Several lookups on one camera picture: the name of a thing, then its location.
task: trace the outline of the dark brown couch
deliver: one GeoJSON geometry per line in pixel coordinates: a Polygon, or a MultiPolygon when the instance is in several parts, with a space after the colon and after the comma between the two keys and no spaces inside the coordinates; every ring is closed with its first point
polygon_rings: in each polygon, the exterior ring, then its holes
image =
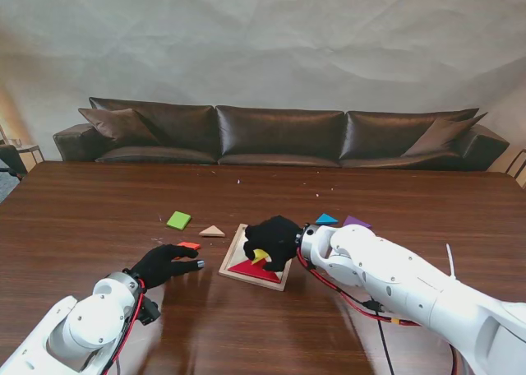
{"type": "Polygon", "coordinates": [[[90,103],[97,109],[134,109],[161,146],[113,149],[91,124],[79,124],[53,137],[65,161],[486,170],[509,145],[475,125],[450,150],[401,156],[437,118],[465,120],[477,109],[415,114],[186,106],[100,98],[90,98],[90,103]]]}

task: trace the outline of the red triangle piece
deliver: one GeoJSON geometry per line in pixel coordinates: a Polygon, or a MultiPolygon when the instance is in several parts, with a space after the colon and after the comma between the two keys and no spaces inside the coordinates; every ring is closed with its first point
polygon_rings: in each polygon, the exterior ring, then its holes
{"type": "Polygon", "coordinates": [[[250,260],[240,262],[235,266],[231,266],[228,270],[232,272],[237,272],[238,274],[252,276],[254,278],[267,280],[269,282],[281,283],[281,280],[276,275],[275,272],[267,271],[263,269],[263,266],[266,264],[266,260],[263,259],[256,264],[252,265],[250,260]]]}

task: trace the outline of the throw pillow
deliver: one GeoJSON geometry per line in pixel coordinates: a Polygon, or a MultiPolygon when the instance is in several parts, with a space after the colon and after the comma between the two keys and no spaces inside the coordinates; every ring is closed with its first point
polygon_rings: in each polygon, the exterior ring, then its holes
{"type": "Polygon", "coordinates": [[[160,145],[133,109],[110,111],[80,108],[79,112],[115,147],[160,145]]]}
{"type": "Polygon", "coordinates": [[[426,132],[415,142],[413,146],[409,148],[402,157],[408,157],[410,155],[424,155],[440,150],[448,150],[453,141],[469,129],[478,123],[478,121],[486,116],[481,114],[476,118],[470,118],[461,122],[453,122],[438,118],[435,122],[427,129],[426,132]]]}

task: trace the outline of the black glove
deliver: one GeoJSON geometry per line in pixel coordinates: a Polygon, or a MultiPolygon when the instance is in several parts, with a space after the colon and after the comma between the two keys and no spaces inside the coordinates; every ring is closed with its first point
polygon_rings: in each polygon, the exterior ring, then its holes
{"type": "Polygon", "coordinates": [[[260,225],[249,225],[245,229],[248,239],[243,246],[245,255],[254,260],[254,250],[264,250],[272,261],[266,263],[263,269],[282,271],[287,261],[296,256],[296,235],[301,232],[296,223],[283,216],[274,216],[260,225]]]}
{"type": "Polygon", "coordinates": [[[189,262],[172,262],[175,257],[196,258],[199,252],[184,246],[161,245],[151,249],[130,269],[131,275],[136,275],[145,282],[147,289],[153,289],[169,280],[172,276],[198,271],[205,262],[191,260],[189,262]]]}

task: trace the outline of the white wall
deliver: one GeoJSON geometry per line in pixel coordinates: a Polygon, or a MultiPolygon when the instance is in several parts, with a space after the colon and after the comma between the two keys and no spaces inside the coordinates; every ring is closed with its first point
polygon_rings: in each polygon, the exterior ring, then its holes
{"type": "Polygon", "coordinates": [[[0,88],[50,159],[90,95],[467,108],[526,72],[525,18],[526,0],[0,0],[0,88]]]}

